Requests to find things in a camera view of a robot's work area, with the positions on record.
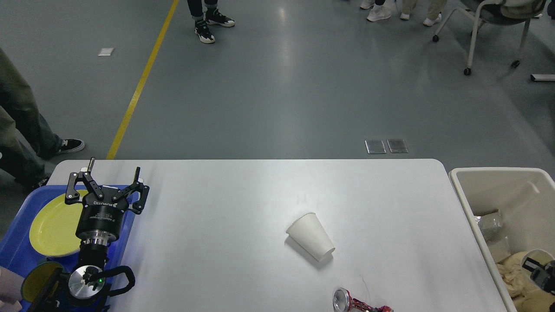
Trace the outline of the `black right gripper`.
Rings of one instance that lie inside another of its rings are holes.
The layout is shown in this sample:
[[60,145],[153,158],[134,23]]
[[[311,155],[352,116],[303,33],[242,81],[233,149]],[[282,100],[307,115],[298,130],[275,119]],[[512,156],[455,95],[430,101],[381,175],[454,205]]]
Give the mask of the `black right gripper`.
[[542,284],[542,289],[555,294],[555,261],[548,262],[544,268],[537,267],[533,270],[530,276],[535,284]]

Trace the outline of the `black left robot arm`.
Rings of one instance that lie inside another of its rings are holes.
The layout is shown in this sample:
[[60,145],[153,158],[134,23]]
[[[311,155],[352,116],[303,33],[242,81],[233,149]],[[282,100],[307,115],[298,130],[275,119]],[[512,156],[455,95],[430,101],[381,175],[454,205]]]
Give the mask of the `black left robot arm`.
[[20,293],[30,303],[30,312],[71,312],[75,308],[107,312],[107,300],[131,290],[136,283],[132,269],[109,264],[109,248],[117,244],[125,229],[125,218],[140,215],[146,205],[149,186],[137,167],[134,179],[123,189],[99,185],[92,177],[95,158],[68,179],[64,203],[79,204],[81,212],[71,226],[79,239],[77,261],[65,270],[56,261],[44,261],[24,279]]

